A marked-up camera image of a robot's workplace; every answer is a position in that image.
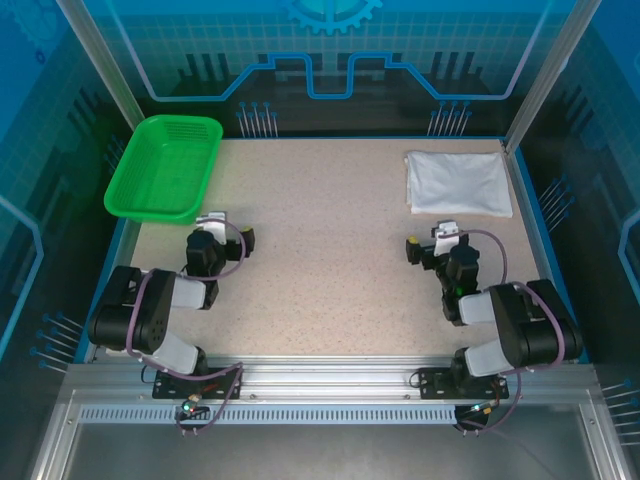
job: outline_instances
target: blue wall panel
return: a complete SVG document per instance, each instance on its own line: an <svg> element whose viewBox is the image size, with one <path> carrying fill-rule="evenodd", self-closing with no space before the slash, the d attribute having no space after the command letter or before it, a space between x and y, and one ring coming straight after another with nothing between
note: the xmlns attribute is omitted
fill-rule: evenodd
<svg viewBox="0 0 640 480"><path fill-rule="evenodd" d="M76 348L43 317L86 318L130 131L55 2L0 1L0 40L0 478L21 479Z"/></svg>
<svg viewBox="0 0 640 480"><path fill-rule="evenodd" d="M637 2L602 3L522 144L605 385L640 382L639 24Z"/></svg>
<svg viewBox="0 0 640 480"><path fill-rule="evenodd" d="M441 117L440 101L458 119L473 114L466 133L504 134L573 3L88 6L147 114L214 116L227 136L241 136L239 104L269 102L280 134L349 136L433 134L428 124L432 112ZM463 112L463 101L474 105ZM459 124L438 132L461 134Z"/></svg>

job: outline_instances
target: green plastic basket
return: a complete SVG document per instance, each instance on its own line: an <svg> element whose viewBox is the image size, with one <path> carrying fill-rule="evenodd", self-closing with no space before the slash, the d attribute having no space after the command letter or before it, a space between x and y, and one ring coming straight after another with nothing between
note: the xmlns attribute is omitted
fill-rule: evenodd
<svg viewBox="0 0 640 480"><path fill-rule="evenodd" d="M156 115L136 128L104 195L117 217L189 224L198 216L222 138L206 117Z"/></svg>

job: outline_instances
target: white towel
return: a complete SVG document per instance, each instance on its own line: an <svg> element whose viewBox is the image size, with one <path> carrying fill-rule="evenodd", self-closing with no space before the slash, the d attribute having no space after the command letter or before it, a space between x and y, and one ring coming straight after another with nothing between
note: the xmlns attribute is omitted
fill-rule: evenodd
<svg viewBox="0 0 640 480"><path fill-rule="evenodd" d="M500 153L427 153L405 158L411 213L513 216Z"/></svg>

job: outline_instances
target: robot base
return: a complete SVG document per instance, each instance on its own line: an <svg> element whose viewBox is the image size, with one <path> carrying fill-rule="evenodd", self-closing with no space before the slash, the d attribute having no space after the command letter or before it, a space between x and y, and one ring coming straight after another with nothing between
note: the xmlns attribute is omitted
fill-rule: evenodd
<svg viewBox="0 0 640 480"><path fill-rule="evenodd" d="M215 373L223 370L222 368L210 368L209 373ZM203 400L223 400L231 387L236 371L233 370L222 377L214 378L203 382L193 382L190 380L182 380L172 377L168 373L156 372L156 380L153 385L152 397L156 400L184 400L199 393ZM237 400L240 398L240 385L242 385L242 377L238 386L233 390L230 399Z"/></svg>
<svg viewBox="0 0 640 480"><path fill-rule="evenodd" d="M451 368L421 368L417 377L422 400L491 400L496 398L496 385L500 398L509 398L507 385L499 386L497 375L475 378L464 389L456 383Z"/></svg>

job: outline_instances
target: speckled tabletop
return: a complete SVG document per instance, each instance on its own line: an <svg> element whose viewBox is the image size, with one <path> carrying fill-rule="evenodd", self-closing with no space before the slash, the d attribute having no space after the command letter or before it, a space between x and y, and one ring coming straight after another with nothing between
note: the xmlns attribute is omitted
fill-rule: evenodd
<svg viewBox="0 0 640 480"><path fill-rule="evenodd" d="M494 326L454 327L433 272L406 261L405 239L429 238L442 216L406 205L405 153L500 151L497 140L226 140L202 211L256 232L256 250L220 281L208 311L173 310L171 330L209 354L453 354L495 337ZM511 187L514 216L453 216L498 235L509 279L538 278ZM145 224L132 265L180 270L193 227ZM480 288L497 283L500 253L480 250Z"/></svg>

